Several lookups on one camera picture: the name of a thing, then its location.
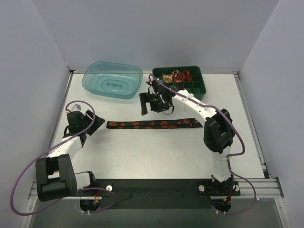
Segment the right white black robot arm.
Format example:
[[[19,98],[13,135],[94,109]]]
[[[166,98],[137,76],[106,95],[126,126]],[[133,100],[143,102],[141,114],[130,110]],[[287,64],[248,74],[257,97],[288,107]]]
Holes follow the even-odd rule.
[[[147,105],[150,105],[151,111],[157,113],[172,107],[191,114],[203,126],[203,141],[206,147],[212,151],[212,184],[209,188],[204,187],[204,192],[215,195],[227,194],[231,197],[238,190],[238,187],[233,182],[234,178],[227,157],[235,136],[230,126],[229,112],[225,109],[217,111],[215,108],[208,107],[188,90],[174,85],[168,87],[162,84],[161,80],[149,79],[147,84],[152,91],[139,95],[141,114],[148,113]]]

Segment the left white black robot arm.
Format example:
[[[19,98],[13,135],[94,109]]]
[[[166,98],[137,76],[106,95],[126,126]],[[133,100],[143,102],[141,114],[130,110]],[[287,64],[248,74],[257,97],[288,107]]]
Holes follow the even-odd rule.
[[[81,150],[88,135],[105,123],[87,110],[67,114],[68,126],[64,129],[62,144],[47,157],[35,163],[38,199],[42,202],[76,196],[78,190],[93,187],[96,180],[91,171],[76,174],[72,158]]]

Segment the black orange floral necktie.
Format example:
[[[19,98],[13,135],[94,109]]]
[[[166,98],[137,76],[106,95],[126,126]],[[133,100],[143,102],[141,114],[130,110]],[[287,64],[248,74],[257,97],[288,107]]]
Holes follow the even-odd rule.
[[[201,128],[202,124],[195,118],[175,119],[175,120],[148,120],[148,121],[130,121],[118,122],[108,121],[107,129],[144,129],[144,130],[162,130],[162,129],[185,129]]]

